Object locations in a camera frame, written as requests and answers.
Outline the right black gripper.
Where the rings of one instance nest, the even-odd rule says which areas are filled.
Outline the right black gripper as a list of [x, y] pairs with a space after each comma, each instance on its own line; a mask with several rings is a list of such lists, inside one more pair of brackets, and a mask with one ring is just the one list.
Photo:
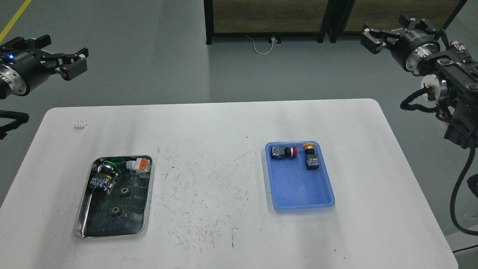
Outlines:
[[372, 54], [388, 49], [405, 71], [419, 73], [419, 63], [440, 51], [433, 35], [437, 34], [437, 27], [428, 19], [418, 20], [403, 14], [399, 16], [399, 24], [403, 29], [381, 30], [364, 23], [361, 45]]

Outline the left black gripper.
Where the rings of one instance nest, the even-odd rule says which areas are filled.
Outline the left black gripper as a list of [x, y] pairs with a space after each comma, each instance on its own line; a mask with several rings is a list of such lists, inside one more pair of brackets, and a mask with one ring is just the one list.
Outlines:
[[[76, 53], [50, 53], [41, 50], [52, 43], [49, 35], [24, 39], [17, 36], [0, 46], [1, 97], [26, 96], [46, 82], [47, 73], [70, 81], [88, 70], [89, 49]], [[31, 53], [37, 51], [37, 58]]]

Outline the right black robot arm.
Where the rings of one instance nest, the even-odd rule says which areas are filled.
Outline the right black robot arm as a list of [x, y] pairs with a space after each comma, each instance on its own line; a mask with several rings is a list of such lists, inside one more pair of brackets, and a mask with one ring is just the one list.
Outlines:
[[387, 49], [404, 71], [422, 77], [419, 89], [400, 108], [445, 122], [444, 138], [461, 148], [477, 147], [477, 61], [458, 41], [427, 19], [399, 17], [401, 28], [381, 30], [365, 22], [361, 44], [371, 53]]

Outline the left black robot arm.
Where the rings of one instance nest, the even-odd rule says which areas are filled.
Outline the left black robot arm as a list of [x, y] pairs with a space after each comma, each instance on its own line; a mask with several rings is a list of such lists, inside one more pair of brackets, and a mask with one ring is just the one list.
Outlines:
[[49, 35], [31, 39], [18, 36], [1, 45], [1, 99], [26, 96], [55, 74], [70, 81], [87, 71], [86, 47], [75, 53], [50, 53], [43, 48], [51, 43]]

